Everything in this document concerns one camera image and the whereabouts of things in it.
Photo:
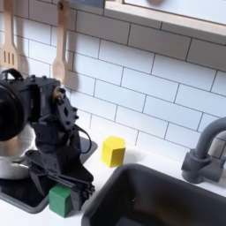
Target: faucet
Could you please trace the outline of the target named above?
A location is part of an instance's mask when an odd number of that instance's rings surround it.
[[[182,177],[192,184],[200,184],[204,179],[218,182],[221,178],[226,158],[216,160],[208,154],[209,148],[220,132],[226,131],[226,117],[209,124],[200,135],[195,149],[185,156]]]

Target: white countertop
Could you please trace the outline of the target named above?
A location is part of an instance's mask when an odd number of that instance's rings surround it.
[[[2,225],[14,226],[23,224],[23,226],[40,226],[40,225],[63,225],[63,226],[79,226],[81,223],[81,218],[87,206],[94,199],[96,194],[101,190],[106,181],[109,179],[110,175],[114,172],[115,168],[108,168],[103,162],[101,162],[101,151],[102,151],[102,141],[105,139],[104,136],[98,134],[98,136],[89,132],[92,139],[98,143],[99,147],[94,152],[94,154],[87,160],[85,167],[94,175],[94,186],[95,194],[92,198],[87,201],[80,213],[71,213],[66,218],[54,214],[46,207],[41,213],[37,215],[30,215],[2,200],[0,200],[0,223]],[[176,162],[165,157],[159,156],[157,154],[152,154],[150,152],[139,150],[132,146],[126,147],[124,163],[139,163],[154,170],[158,170],[162,173],[168,174],[170,176],[182,179],[181,176],[181,162]],[[209,182],[204,182],[199,185],[204,189],[212,192],[216,192],[222,196],[226,196],[226,172],[223,173],[222,179],[218,185],[211,184]]]

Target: wooden spatula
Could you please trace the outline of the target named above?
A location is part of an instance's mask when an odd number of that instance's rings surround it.
[[[13,37],[13,0],[4,0],[4,45],[1,50],[3,67],[19,69],[19,52]]]
[[[64,83],[66,78],[67,64],[65,61],[66,53],[66,28],[67,18],[69,14],[69,3],[60,1],[58,4],[58,27],[57,27],[57,45],[56,45],[56,59],[53,63],[53,76],[55,79]]]

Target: yellow block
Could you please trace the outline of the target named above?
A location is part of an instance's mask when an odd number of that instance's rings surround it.
[[[109,167],[117,167],[124,163],[124,139],[108,137],[102,144],[102,161]]]

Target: black sink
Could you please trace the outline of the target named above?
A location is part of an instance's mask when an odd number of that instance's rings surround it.
[[[226,226],[226,198],[138,164],[115,170],[82,226]]]

